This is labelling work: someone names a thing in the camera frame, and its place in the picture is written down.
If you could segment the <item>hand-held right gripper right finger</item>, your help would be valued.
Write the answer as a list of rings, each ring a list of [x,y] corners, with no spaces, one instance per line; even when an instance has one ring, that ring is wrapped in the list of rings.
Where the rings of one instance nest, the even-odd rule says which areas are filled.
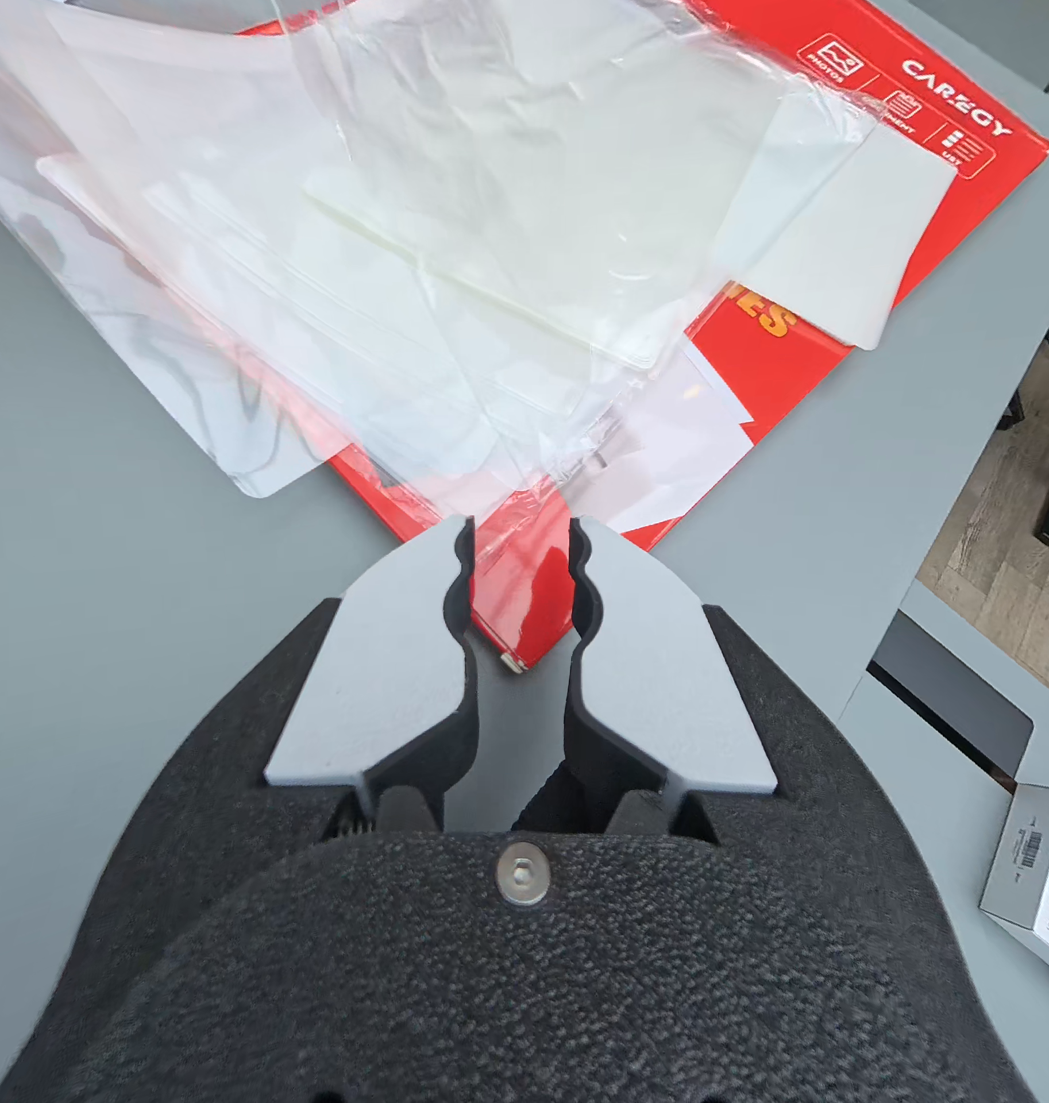
[[[589,516],[570,523],[564,763],[604,829],[628,793],[670,823],[691,793],[768,797],[778,777],[697,595]]]

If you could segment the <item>small white laminating pouch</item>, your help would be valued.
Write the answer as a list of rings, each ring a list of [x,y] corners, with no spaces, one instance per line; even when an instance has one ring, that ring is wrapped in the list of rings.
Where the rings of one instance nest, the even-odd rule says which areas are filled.
[[[873,351],[954,165],[820,84],[794,83],[722,224],[724,279]]]

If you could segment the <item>stack of medium laminating pouches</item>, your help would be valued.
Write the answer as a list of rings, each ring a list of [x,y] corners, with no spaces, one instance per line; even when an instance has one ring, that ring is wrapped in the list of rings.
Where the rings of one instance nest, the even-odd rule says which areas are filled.
[[[645,371],[679,330],[668,229],[591,176],[540,170],[373,188],[353,168],[311,174],[306,194],[461,296],[577,349]]]

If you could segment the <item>clear plastic bag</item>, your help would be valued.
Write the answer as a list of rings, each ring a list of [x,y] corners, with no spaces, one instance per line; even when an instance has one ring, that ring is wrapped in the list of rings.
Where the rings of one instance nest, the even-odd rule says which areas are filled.
[[[786,92],[834,90],[684,2],[339,2],[282,26],[330,130],[306,182],[353,168],[373,188],[415,191],[555,170],[640,200],[671,233],[679,330],[645,371],[437,292],[388,249],[495,438],[479,470],[506,484],[502,500],[543,501],[613,433],[729,282],[714,264],[722,224]],[[882,118],[871,98],[835,92]]]

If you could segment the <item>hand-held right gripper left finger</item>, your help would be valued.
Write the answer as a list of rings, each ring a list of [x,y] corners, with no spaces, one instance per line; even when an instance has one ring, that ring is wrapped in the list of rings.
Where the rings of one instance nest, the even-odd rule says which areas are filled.
[[[475,522],[453,515],[347,587],[264,769],[271,788],[343,788],[381,833],[445,829],[474,765]]]

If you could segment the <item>small white grey box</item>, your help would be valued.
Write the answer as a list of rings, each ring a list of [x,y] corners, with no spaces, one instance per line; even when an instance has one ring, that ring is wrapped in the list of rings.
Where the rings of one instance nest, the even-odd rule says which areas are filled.
[[[1016,785],[980,910],[1049,967],[1049,788]]]

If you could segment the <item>red cardboard box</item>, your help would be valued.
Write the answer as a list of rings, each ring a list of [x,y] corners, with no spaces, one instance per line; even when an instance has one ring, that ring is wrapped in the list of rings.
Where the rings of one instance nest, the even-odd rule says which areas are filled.
[[[968,235],[996,212],[1049,156],[1049,140],[1016,119],[1014,136],[986,139],[960,121],[957,103],[978,101],[978,128],[996,127],[996,96],[971,81],[873,2],[707,2],[739,31],[784,49],[813,74],[842,90],[868,92],[890,101],[892,126],[919,149],[948,156],[959,178],[931,228],[907,264],[893,299],[898,306]],[[692,365],[722,370],[753,420],[743,435],[766,438],[849,350],[754,291],[730,286],[692,326]],[[474,620],[512,670],[532,670],[571,627],[568,569],[571,508],[545,504],[538,518],[525,508],[499,508],[479,527]]]

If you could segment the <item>large clear laminating pouch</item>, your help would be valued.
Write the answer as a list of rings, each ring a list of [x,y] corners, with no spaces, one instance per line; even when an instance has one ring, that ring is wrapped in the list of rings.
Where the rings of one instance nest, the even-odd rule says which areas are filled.
[[[263,499],[328,463],[362,492],[382,472],[338,415],[201,312],[154,269],[157,231],[137,226],[90,168],[118,108],[61,43],[117,30],[65,2],[0,2],[0,221],[165,414],[240,492]]]

